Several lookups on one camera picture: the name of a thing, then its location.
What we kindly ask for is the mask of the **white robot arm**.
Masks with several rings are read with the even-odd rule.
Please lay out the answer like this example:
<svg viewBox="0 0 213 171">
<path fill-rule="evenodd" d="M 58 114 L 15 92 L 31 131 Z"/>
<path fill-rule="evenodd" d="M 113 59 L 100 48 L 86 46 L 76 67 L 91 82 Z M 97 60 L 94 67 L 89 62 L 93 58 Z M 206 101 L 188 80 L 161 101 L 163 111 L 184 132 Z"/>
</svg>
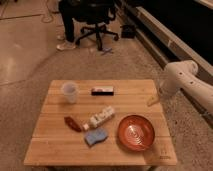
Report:
<svg viewBox="0 0 213 171">
<path fill-rule="evenodd" d="M 169 99 L 183 89 L 213 114 L 213 85 L 197 78 L 197 73 L 198 64 L 193 60 L 168 63 L 164 67 L 166 77 L 160 84 L 158 92 L 147 100 L 147 105 L 152 106 L 161 99 Z"/>
</svg>

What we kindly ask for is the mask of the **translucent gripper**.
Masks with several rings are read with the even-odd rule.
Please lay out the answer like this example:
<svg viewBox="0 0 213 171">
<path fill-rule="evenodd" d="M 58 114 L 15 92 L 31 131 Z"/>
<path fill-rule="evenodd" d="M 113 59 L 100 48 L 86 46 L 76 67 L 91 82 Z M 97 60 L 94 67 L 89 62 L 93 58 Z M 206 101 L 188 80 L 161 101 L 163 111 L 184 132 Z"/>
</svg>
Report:
<svg viewBox="0 0 213 171">
<path fill-rule="evenodd" d="M 150 107 L 159 102 L 159 99 L 165 99 L 165 93 L 163 92 L 162 88 L 157 88 L 157 96 L 152 96 L 147 101 L 147 106 Z"/>
</svg>

